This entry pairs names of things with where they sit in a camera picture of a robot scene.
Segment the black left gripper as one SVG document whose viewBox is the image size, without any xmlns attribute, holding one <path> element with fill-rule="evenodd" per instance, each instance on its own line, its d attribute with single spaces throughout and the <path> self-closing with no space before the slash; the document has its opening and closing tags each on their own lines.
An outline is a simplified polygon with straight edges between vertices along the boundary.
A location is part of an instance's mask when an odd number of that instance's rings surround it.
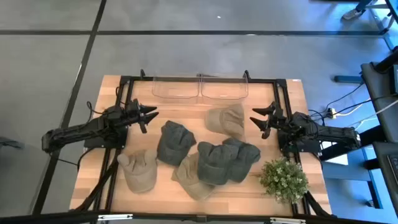
<svg viewBox="0 0 398 224">
<path fill-rule="evenodd" d="M 135 98 L 125 105 L 126 119 L 124 124 L 130 126 L 132 124 L 138 123 L 141 132 L 146 134 L 146 124 L 149 124 L 159 114 L 159 112 L 150 113 L 156 109 L 156 106 L 141 105 L 138 99 Z"/>
</svg>

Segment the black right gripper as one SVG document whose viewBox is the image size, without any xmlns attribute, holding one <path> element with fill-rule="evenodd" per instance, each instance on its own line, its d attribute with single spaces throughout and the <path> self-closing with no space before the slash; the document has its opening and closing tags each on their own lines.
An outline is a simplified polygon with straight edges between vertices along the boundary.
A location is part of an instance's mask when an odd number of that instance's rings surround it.
<svg viewBox="0 0 398 224">
<path fill-rule="evenodd" d="M 266 121 L 261 121 L 260 119 L 253 117 L 249 118 L 261 131 L 263 131 L 263 139 L 267 139 L 269 137 L 272 128 L 280 129 L 287 121 L 287 118 L 283 115 L 283 109 L 275 101 L 266 108 L 253 108 L 252 110 L 257 114 L 267 116 Z"/>
</svg>

